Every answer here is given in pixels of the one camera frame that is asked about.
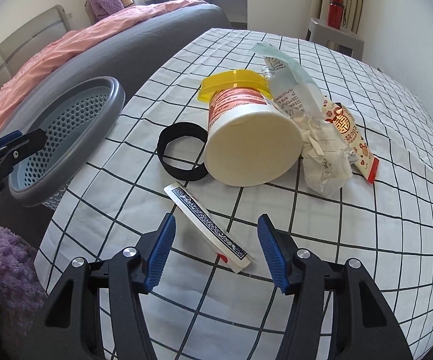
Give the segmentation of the playing card box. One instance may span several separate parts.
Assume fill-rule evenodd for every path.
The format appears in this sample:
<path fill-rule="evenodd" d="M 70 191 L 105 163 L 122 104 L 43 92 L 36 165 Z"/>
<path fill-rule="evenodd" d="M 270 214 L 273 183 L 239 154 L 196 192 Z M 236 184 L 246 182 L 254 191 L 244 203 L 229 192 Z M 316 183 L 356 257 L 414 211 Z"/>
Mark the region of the playing card box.
<path fill-rule="evenodd" d="M 251 264 L 250 255 L 243 246 L 228 232 L 222 230 L 208 210 L 182 185 L 179 183 L 167 185 L 164 187 L 164 192 L 233 272 L 241 272 Z"/>

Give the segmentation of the white paper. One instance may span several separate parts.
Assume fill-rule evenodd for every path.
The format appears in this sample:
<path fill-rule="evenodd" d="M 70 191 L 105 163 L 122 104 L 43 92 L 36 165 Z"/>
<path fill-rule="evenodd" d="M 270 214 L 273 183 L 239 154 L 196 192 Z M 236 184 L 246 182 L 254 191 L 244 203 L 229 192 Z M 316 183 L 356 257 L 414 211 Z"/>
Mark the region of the white paper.
<path fill-rule="evenodd" d="M 352 177 L 353 150 L 333 124 L 305 117 L 300 124 L 303 138 L 303 175 L 309 189 L 329 197 Z"/>

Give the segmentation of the red white paper cup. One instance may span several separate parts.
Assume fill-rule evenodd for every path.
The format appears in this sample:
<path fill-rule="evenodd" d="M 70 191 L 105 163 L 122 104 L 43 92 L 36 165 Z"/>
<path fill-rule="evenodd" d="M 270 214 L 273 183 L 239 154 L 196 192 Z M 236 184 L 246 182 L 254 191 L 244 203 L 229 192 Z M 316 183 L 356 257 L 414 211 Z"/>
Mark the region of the red white paper cup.
<path fill-rule="evenodd" d="M 253 88 L 228 88 L 209 102 L 204 164 L 221 183 L 250 187 L 275 180 L 296 163 L 303 139 L 296 123 Z"/>

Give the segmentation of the grey perforated trash basket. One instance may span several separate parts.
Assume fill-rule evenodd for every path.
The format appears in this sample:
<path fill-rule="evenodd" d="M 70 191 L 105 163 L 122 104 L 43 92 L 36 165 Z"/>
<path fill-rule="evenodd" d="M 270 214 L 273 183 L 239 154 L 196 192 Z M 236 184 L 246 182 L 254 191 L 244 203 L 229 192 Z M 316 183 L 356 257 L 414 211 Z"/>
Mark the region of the grey perforated trash basket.
<path fill-rule="evenodd" d="M 19 162 L 8 178 L 10 194 L 26 207 L 54 210 L 72 178 L 110 132 L 125 104 L 116 78 L 102 76 L 74 86 L 29 125 L 46 133 L 44 147 Z"/>

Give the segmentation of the purple fluffy rug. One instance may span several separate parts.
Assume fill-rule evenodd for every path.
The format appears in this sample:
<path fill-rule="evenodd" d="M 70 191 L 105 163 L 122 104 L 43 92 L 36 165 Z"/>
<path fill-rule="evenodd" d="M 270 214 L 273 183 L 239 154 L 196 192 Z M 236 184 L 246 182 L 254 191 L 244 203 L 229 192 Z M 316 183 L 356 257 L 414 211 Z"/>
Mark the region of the purple fluffy rug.
<path fill-rule="evenodd" d="M 13 357 L 23 348 L 33 318 L 46 300 L 35 257 L 34 247 L 0 227 L 0 333 L 3 348 Z"/>

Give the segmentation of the grey headboard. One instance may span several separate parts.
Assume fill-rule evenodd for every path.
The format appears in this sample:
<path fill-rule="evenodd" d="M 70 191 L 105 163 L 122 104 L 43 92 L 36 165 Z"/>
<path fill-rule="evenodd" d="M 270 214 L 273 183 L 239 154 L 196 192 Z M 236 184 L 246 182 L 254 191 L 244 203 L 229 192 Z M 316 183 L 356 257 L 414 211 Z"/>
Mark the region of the grey headboard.
<path fill-rule="evenodd" d="M 0 43 L 0 87 L 51 42 L 70 30 L 64 8 L 56 5 L 39 14 Z"/>

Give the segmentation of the pink duvet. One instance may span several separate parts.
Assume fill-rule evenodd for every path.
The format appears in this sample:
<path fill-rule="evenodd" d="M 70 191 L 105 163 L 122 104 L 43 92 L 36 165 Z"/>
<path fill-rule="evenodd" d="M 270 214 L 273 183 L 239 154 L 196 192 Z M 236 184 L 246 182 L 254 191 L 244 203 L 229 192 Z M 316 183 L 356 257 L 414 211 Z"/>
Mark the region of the pink duvet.
<path fill-rule="evenodd" d="M 24 63 L 14 77 L 0 88 L 0 130 L 25 98 L 72 58 L 145 20 L 203 3 L 203 0 L 174 0 L 128 7 L 90 27 L 72 30 L 51 42 Z"/>

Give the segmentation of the grey bed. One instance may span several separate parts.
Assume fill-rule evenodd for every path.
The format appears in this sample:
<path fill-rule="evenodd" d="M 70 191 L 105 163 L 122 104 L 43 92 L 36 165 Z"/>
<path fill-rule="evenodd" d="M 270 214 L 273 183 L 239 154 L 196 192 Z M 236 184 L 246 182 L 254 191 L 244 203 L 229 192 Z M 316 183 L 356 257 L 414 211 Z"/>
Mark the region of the grey bed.
<path fill-rule="evenodd" d="M 76 84 L 100 76 L 115 77 L 132 95 L 173 55 L 207 30 L 230 27 L 223 10 L 206 2 L 145 20 L 57 68 L 22 103 L 56 98 Z"/>

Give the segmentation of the red patterned snack wrapper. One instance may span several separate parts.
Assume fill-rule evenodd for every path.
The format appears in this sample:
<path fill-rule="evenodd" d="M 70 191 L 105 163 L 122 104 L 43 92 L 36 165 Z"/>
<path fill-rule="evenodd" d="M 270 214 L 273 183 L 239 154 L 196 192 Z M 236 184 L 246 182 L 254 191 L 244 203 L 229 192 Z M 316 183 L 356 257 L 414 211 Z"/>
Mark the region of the red patterned snack wrapper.
<path fill-rule="evenodd" d="M 337 128 L 343 140 L 353 149 L 356 154 L 356 168 L 372 185 L 378 172 L 379 159 L 371 152 L 353 115 L 344 105 L 332 102 L 327 97 L 325 97 L 321 110 L 325 120 Z"/>

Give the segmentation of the purple backpack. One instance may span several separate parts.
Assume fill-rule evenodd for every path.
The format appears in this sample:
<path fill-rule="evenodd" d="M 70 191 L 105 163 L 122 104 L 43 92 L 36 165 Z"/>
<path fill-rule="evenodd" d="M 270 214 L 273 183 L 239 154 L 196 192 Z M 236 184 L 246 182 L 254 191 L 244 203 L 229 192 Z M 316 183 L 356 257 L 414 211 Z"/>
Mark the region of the purple backpack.
<path fill-rule="evenodd" d="M 91 24 L 95 24 L 133 4 L 134 0 L 86 0 L 85 12 Z"/>

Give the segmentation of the white black checked bedsheet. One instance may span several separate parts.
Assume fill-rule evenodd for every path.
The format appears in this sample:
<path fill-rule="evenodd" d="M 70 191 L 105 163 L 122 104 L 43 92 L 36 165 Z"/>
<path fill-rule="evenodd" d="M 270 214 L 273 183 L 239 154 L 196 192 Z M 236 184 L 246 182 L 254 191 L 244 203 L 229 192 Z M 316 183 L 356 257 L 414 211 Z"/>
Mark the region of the white black checked bedsheet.
<path fill-rule="evenodd" d="M 268 184 L 237 189 L 212 178 L 188 191 L 249 252 L 234 273 L 165 194 L 173 178 L 156 155 L 175 122 L 206 125 L 204 77 L 260 71 L 258 41 L 297 59 L 323 94 L 353 114 L 379 160 L 376 180 L 355 173 L 337 193 L 308 189 L 299 166 Z M 326 261 L 358 258 L 382 290 L 416 358 L 433 346 L 433 121 L 404 86 L 372 67 L 308 41 L 211 29 L 178 47 L 122 111 L 74 176 L 34 266 L 51 290 L 68 264 L 111 258 L 172 213 L 177 234 L 159 285 L 141 299 L 159 359 L 273 359 L 291 299 L 273 286 L 256 234 L 267 214 L 297 245 Z"/>

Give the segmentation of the yellow plastic lid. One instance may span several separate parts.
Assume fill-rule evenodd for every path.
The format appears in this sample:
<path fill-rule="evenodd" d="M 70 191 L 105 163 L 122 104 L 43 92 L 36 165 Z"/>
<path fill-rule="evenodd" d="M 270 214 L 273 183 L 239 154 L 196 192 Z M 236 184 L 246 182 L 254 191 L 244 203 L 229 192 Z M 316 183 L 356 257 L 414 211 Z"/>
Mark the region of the yellow plastic lid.
<path fill-rule="evenodd" d="M 204 78 L 197 98 L 201 102 L 209 103 L 215 93 L 232 88 L 254 89 L 267 98 L 272 97 L 267 80 L 260 73 L 252 70 L 238 69 L 213 74 Z"/>

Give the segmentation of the light blue wipes packet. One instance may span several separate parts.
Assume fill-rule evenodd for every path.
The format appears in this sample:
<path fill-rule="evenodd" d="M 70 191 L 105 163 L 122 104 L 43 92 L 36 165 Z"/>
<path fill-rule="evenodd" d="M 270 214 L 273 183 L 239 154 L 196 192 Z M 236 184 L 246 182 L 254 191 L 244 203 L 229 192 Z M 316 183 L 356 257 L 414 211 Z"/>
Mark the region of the light blue wipes packet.
<path fill-rule="evenodd" d="M 263 57 L 264 77 L 275 105 L 291 118 L 298 113 L 325 119 L 321 110 L 325 96 L 306 70 L 280 49 L 258 42 L 252 50 Z"/>

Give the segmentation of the grey plastic stool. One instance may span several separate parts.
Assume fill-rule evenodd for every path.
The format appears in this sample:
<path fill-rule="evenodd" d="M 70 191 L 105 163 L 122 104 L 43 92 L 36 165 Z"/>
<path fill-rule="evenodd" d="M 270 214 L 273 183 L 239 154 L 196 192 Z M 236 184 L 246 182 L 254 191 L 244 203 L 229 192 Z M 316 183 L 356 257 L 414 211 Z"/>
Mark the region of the grey plastic stool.
<path fill-rule="evenodd" d="M 327 47 L 329 41 L 348 52 L 347 55 L 363 60 L 365 42 L 352 31 L 329 27 L 324 20 L 311 18 L 308 23 L 307 41 Z"/>

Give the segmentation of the red water bottle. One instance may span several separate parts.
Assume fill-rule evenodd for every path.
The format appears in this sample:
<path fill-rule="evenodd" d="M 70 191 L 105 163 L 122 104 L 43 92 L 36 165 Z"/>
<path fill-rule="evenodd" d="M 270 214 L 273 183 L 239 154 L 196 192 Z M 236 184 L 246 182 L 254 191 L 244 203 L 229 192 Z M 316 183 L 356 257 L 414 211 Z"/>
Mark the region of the red water bottle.
<path fill-rule="evenodd" d="M 343 0 L 330 0 L 327 25 L 332 29 L 340 30 L 345 6 Z"/>

